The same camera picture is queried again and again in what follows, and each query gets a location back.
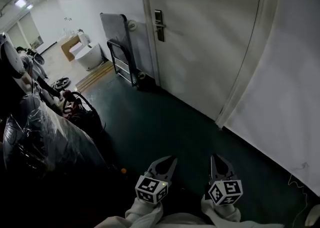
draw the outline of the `door handle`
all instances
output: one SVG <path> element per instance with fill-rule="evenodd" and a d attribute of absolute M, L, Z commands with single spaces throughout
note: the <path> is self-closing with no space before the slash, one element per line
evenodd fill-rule
<path fill-rule="evenodd" d="M 161 10 L 154 10 L 154 15 L 155 15 L 155 26 L 156 26 L 156 32 L 158 35 L 158 40 L 161 42 L 164 42 L 165 40 L 165 35 L 164 35 L 164 29 L 167 27 L 163 23 L 163 18 L 162 18 L 162 11 Z"/>

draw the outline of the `door frame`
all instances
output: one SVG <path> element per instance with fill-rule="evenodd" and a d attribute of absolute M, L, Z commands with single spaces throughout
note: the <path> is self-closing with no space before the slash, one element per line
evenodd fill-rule
<path fill-rule="evenodd" d="M 259 0 L 258 2 L 252 35 L 240 71 L 231 89 L 229 97 L 215 121 L 220 128 L 225 125 L 232 111 L 240 101 L 257 68 L 271 32 L 277 4 L 278 0 Z M 156 85 L 161 86 L 150 0 L 143 0 L 143 6 L 146 17 L 145 21 L 155 77 L 154 79 Z"/>

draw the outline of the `cardboard box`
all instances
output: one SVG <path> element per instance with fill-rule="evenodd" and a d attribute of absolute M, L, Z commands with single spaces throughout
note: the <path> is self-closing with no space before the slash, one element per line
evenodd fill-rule
<path fill-rule="evenodd" d="M 80 39 L 79 39 L 78 35 L 76 35 L 75 37 L 71 38 L 70 40 L 65 42 L 63 45 L 61 45 L 61 49 L 64 52 L 68 61 L 72 61 L 73 59 L 75 59 L 73 54 L 71 54 L 69 51 L 72 47 L 74 47 L 79 42 L 80 42 Z"/>

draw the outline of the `white wall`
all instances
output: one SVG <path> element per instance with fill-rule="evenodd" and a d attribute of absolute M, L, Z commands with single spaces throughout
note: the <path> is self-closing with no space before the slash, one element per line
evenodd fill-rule
<path fill-rule="evenodd" d="M 136 31 L 130 33 L 136 65 L 140 70 L 154 76 L 146 20 L 142 0 L 58 0 L 63 12 L 72 18 L 73 29 L 81 28 L 91 41 L 97 41 L 105 55 L 111 59 L 100 13 L 124 14 L 127 19 L 138 22 Z"/>
<path fill-rule="evenodd" d="M 258 68 L 226 127 L 320 195 L 320 0 L 278 0 Z M 303 163 L 308 168 L 298 170 Z"/>
<path fill-rule="evenodd" d="M 35 5 L 30 14 L 43 40 L 41 50 L 58 41 L 64 34 L 63 28 L 68 26 L 57 0 L 45 0 Z"/>

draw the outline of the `ceiling light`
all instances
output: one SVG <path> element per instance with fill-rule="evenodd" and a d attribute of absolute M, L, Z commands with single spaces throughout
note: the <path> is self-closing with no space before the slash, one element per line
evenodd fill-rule
<path fill-rule="evenodd" d="M 20 8 L 24 7 L 27 3 L 25 2 L 25 0 L 17 0 L 14 2 L 14 4 L 16 6 L 19 6 Z"/>

